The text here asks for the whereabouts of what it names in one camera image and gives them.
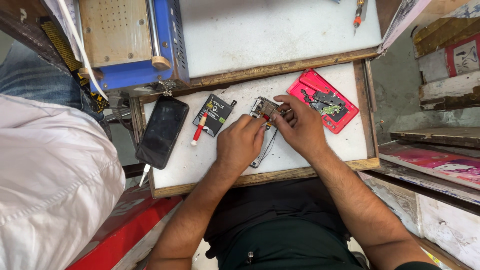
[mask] leg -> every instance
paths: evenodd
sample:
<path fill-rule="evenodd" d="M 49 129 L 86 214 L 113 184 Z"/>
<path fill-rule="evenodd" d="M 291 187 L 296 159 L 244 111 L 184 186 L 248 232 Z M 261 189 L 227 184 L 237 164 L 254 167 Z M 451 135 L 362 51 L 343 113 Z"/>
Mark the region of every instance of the leg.
<path fill-rule="evenodd" d="M 73 77 L 49 64 L 18 41 L 0 65 L 0 94 L 79 109 L 98 122 L 103 113 L 90 109 Z"/>

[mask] phone screen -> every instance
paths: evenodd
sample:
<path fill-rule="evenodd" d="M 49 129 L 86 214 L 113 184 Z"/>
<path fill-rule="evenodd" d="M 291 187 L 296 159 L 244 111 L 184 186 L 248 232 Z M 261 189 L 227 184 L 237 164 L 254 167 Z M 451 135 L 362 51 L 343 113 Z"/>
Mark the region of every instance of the phone screen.
<path fill-rule="evenodd" d="M 188 105 L 160 96 L 148 121 L 135 157 L 157 169 L 164 169 L 188 113 Z"/>

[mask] black pants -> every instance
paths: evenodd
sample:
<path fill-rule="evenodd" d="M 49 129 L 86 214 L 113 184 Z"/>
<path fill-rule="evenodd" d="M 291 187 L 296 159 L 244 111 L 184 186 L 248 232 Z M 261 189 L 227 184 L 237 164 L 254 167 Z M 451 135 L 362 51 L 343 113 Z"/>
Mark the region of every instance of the black pants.
<path fill-rule="evenodd" d="M 295 179 L 230 189 L 208 224 L 207 258 L 226 250 L 243 230 L 282 216 L 308 219 L 335 232 L 347 243 L 345 227 L 330 194 L 319 178 Z"/>

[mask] white cable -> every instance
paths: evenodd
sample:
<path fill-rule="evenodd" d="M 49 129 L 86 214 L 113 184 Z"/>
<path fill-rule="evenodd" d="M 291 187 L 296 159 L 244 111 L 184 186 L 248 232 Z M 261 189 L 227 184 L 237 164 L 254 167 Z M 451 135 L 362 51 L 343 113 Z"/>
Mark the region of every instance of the white cable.
<path fill-rule="evenodd" d="M 88 61 L 87 54 L 85 52 L 85 49 L 82 45 L 82 41 L 80 40 L 80 37 L 78 36 L 77 33 L 77 28 L 75 27 L 75 24 L 73 23 L 72 16 L 70 16 L 70 13 L 67 8 L 67 4 L 65 4 L 65 0 L 57 0 L 57 2 L 60 5 L 60 8 L 63 13 L 63 18 L 66 19 L 67 21 L 67 27 L 70 29 L 70 31 L 73 34 L 73 37 L 75 38 L 75 42 L 78 45 L 78 49 L 80 49 L 80 53 L 82 55 L 82 58 L 84 60 L 85 67 L 88 70 L 88 74 L 90 75 L 90 81 L 95 85 L 95 88 L 98 90 L 98 92 L 102 95 L 102 97 L 108 101 L 107 95 L 100 89 L 100 86 L 96 82 L 95 76 L 93 75 L 92 67 L 90 66 L 90 62 Z"/>
<path fill-rule="evenodd" d="M 142 186 L 144 184 L 144 179 L 145 179 L 145 176 L 147 175 L 148 171 L 150 170 L 150 165 L 146 164 L 145 165 L 145 168 L 144 168 L 144 172 L 142 174 L 142 179 L 140 180 L 140 185 L 138 186 Z"/>

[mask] foam work surface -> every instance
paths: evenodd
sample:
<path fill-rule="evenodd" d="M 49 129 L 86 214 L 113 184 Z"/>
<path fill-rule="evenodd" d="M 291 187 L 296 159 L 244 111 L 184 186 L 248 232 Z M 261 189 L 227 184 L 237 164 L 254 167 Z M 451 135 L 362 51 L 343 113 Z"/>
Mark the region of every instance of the foam work surface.
<path fill-rule="evenodd" d="M 338 64 L 315 70 L 358 107 L 359 102 L 352 63 Z M 235 122 L 242 114 L 248 114 L 257 97 L 261 96 L 273 101 L 274 96 L 287 94 L 286 90 L 300 74 L 301 72 L 279 75 L 230 86 L 227 89 L 219 89 L 213 92 L 204 91 L 178 97 L 178 100 L 190 106 L 190 111 L 166 168 L 163 170 L 154 169 L 155 188 L 196 183 L 201 180 L 215 161 L 216 137 L 211 137 L 207 133 L 202 132 L 198 145 L 196 147 L 190 145 L 193 134 L 197 129 L 197 126 L 192 124 L 192 121 L 210 94 L 217 95 L 227 103 L 231 103 L 232 100 L 238 102 L 220 129 L 222 131 Z M 150 118 L 154 105 L 154 102 L 144 104 L 147 121 Z M 331 133 L 326 127 L 324 127 L 324 131 L 329 146 L 343 161 L 367 158 L 367 146 L 360 113 L 338 135 Z M 285 142 L 280 132 L 277 132 L 274 144 L 268 155 L 260 163 L 260 166 L 257 169 L 249 167 L 242 175 L 308 166 L 308 162 Z"/>
<path fill-rule="evenodd" d="M 375 1 L 353 36 L 356 3 L 180 0 L 190 78 L 375 47 Z"/>

